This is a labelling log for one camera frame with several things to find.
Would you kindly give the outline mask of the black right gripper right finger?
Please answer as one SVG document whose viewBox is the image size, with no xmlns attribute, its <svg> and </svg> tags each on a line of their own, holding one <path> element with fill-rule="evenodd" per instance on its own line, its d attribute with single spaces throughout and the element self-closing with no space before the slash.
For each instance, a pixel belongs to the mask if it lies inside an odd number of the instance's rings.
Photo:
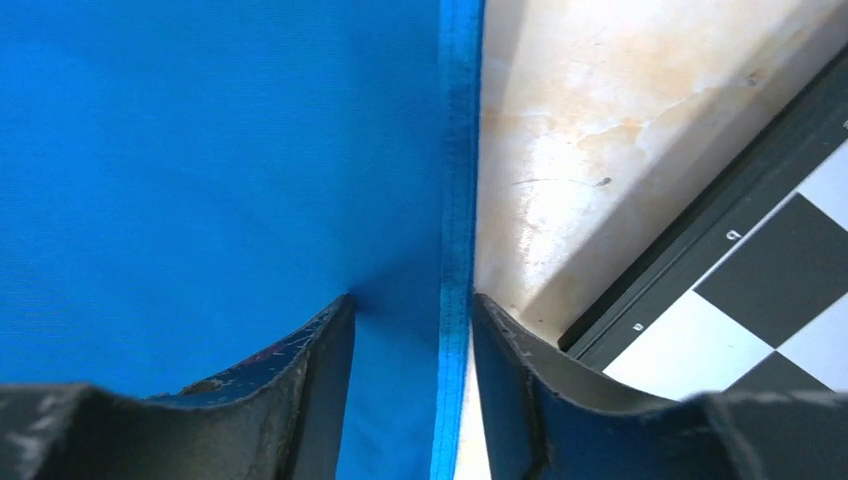
<svg viewBox="0 0 848 480">
<path fill-rule="evenodd" d="M 495 479 L 843 479 L 847 398 L 815 391 L 666 400 L 542 341 L 484 294 L 473 346 Z"/>
</svg>

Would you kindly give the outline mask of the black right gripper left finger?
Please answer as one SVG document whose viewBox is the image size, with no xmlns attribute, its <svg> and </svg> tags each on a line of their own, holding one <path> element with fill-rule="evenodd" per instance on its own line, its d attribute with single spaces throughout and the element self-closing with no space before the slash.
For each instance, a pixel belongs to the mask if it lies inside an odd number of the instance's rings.
<svg viewBox="0 0 848 480">
<path fill-rule="evenodd" d="M 5 479 L 332 479 L 355 338 L 335 299 L 303 327 L 176 394 L 1 388 Z"/>
</svg>

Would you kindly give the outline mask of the blue cloth napkin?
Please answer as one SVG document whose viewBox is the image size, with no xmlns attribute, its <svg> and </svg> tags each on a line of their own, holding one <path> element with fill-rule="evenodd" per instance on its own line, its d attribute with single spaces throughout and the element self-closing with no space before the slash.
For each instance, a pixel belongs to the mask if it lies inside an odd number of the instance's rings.
<svg viewBox="0 0 848 480">
<path fill-rule="evenodd" d="M 480 1 L 5 1 L 1 379 L 148 396 L 334 297 L 338 477 L 450 479 Z"/>
</svg>

